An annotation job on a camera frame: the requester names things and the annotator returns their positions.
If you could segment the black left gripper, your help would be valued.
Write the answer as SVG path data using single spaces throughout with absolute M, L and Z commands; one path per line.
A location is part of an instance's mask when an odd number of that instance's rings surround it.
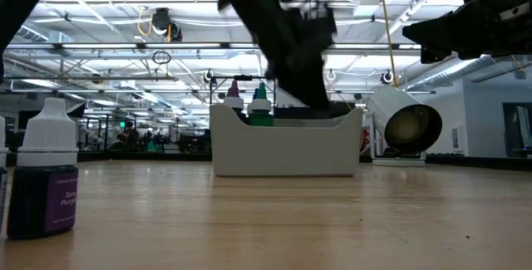
M 334 11 L 326 3 L 310 0 L 314 7 L 283 7 L 291 0 L 226 0 L 248 29 L 253 42 L 269 60 L 265 76 L 280 89 L 312 110 L 327 110 L 329 100 L 323 80 L 321 52 L 337 34 Z M 284 62 L 308 56 L 294 70 Z

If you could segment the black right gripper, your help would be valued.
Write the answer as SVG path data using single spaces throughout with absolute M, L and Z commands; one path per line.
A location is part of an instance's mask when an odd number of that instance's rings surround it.
M 480 2 L 493 38 L 494 54 L 532 54 L 532 0 L 488 0 Z M 421 64 L 433 64 L 457 54 L 470 59 L 467 36 L 470 7 L 417 22 L 402 29 L 402 35 L 421 45 Z

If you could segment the large green-capped colouring bottle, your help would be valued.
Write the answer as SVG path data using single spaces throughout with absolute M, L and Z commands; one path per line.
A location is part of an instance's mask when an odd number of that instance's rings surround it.
M 273 126 L 272 102 L 267 97 L 265 84 L 259 84 L 257 100 L 248 106 L 249 124 L 253 126 Z

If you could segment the large purple-capped colouring bottle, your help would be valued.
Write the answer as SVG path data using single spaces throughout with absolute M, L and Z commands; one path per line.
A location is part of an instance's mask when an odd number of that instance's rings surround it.
M 224 98 L 224 105 L 231 108 L 235 113 L 241 114 L 244 109 L 244 99 L 239 96 L 239 86 L 236 80 L 233 80 L 231 87 L 228 89 Z

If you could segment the small taro purple dropper bottle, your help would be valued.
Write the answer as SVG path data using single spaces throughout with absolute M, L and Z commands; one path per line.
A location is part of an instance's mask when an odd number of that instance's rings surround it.
M 76 123 L 63 99 L 47 98 L 28 120 L 7 213 L 11 239 L 45 238 L 71 230 L 76 222 L 79 170 Z

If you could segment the black equipment case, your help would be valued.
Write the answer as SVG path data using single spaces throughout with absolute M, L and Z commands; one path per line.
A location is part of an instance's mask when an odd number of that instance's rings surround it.
M 325 110 L 315 110 L 309 107 L 275 107 L 273 115 L 276 119 L 300 119 L 300 120 L 322 120 L 348 114 L 356 104 L 344 101 L 330 101 Z

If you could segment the white plastic storage bin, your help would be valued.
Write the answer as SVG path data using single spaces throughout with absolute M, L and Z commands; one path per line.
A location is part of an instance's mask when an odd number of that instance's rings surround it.
M 353 176 L 363 110 L 333 119 L 246 125 L 224 105 L 210 107 L 214 174 L 219 177 Z

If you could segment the white spotlight lamp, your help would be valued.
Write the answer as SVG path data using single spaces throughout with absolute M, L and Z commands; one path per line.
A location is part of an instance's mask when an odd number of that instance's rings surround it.
M 373 165 L 403 168 L 426 165 L 426 150 L 436 143 L 442 131 L 442 118 L 436 109 L 393 86 L 375 90 L 367 100 L 367 109 Z M 381 140 L 399 155 L 379 158 L 377 145 Z

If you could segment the person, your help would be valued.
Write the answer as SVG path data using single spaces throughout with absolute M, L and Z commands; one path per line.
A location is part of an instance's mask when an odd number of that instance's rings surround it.
M 125 144 L 126 151 L 137 151 L 139 133 L 132 122 L 126 122 L 125 130 L 119 135 L 119 140 Z

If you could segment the black overhead frame rail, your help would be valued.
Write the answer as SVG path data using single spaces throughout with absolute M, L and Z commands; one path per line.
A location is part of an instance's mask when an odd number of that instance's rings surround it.
M 336 43 L 329 49 L 334 50 L 385 50 L 387 44 L 379 43 Z M 259 49 L 259 46 L 248 42 L 185 42 L 185 43 L 13 43 L 6 49 Z M 421 50 L 417 44 L 392 43 L 392 50 Z

